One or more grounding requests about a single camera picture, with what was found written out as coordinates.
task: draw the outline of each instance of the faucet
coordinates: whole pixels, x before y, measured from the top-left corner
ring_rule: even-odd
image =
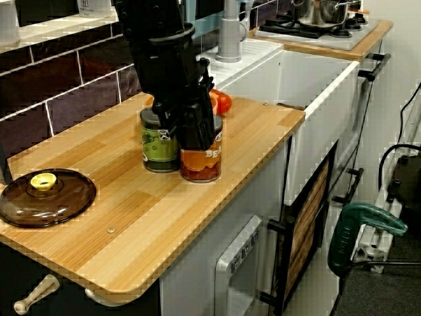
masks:
[[[237,2],[245,3],[245,18],[239,21]],[[250,29],[250,12],[255,0],[225,0],[224,16],[216,60],[223,63],[236,63],[241,60],[239,43],[245,40]]]

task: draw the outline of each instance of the green tin can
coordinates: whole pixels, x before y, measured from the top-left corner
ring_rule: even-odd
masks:
[[[143,164],[152,172],[166,173],[180,168],[180,148],[176,138],[169,138],[160,129],[158,116],[152,108],[140,112],[142,124]]]

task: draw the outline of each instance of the gray carpet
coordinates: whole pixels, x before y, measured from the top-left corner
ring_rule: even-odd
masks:
[[[389,259],[421,261],[421,237],[395,238]],[[334,313],[350,315],[420,316],[421,267],[385,267],[382,275],[353,269]]]

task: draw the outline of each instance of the stainless steel pot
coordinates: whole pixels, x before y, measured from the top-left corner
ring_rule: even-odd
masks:
[[[348,6],[361,0],[291,0],[293,18],[313,28],[333,28],[347,19]]]

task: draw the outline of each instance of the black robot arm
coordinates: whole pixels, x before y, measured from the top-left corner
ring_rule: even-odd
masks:
[[[116,0],[137,76],[154,96],[152,110],[167,136],[183,149],[206,150],[214,141],[209,60],[196,60],[193,25],[178,0]]]

